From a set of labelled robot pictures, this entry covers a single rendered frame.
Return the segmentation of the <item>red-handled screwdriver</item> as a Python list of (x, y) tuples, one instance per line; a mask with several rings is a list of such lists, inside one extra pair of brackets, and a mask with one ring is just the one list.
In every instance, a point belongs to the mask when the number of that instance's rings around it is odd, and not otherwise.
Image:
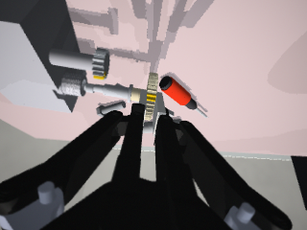
[(208, 118), (201, 110), (197, 108), (197, 103), (191, 98), (191, 95), (172, 77), (166, 76), (159, 83), (160, 89), (180, 105), (197, 110), (204, 118)]

